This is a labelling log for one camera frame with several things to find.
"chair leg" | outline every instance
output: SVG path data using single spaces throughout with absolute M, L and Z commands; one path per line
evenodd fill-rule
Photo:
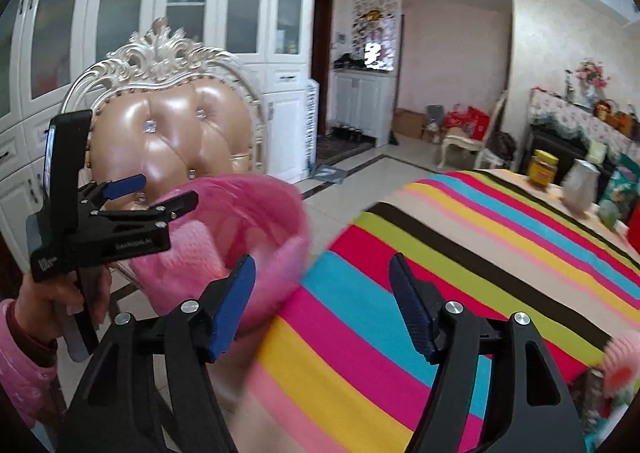
M 481 149 L 476 155 L 476 162 L 474 163 L 474 169 L 480 169 L 482 167 L 482 154 L 484 150 Z
M 447 148 L 449 147 L 450 141 L 446 138 L 442 141 L 442 160 L 440 160 L 440 164 L 438 164 L 438 169 L 442 169 L 444 166 L 444 162 L 447 159 Z

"teal snack bag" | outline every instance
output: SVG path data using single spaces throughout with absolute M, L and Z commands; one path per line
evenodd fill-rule
M 638 182 L 640 182 L 640 166 L 628 155 L 620 156 L 618 167 L 611 175 L 607 189 L 598 204 L 600 206 L 598 216 L 607 227 L 614 225 L 616 219 L 626 218 L 631 202 L 636 197 Z M 614 206 L 617 209 L 615 213 L 617 216 L 614 216 Z

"hand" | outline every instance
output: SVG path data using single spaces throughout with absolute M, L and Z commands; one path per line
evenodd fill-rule
M 15 320 L 25 334 L 43 345 L 62 335 L 54 303 L 65 305 L 69 314 L 82 310 L 84 298 L 74 285 L 75 281 L 76 275 L 69 274 L 36 283 L 31 273 L 24 274 L 14 313 Z M 111 273 L 106 267 L 98 282 L 97 292 L 97 300 L 91 308 L 96 321 L 102 323 L 107 316 L 111 292 Z

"floral mantel cloth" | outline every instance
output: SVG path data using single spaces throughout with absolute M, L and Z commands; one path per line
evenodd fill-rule
M 529 122 L 550 124 L 562 138 L 580 138 L 586 147 L 595 139 L 607 145 L 609 158 L 617 162 L 620 154 L 628 154 L 640 162 L 640 144 L 632 143 L 618 130 L 587 112 L 541 90 L 531 91 Z

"ceramic pitcher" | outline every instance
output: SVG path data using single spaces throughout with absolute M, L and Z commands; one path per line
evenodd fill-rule
M 590 162 L 576 159 L 562 181 L 562 201 L 574 213 L 584 213 L 596 200 L 600 172 Z

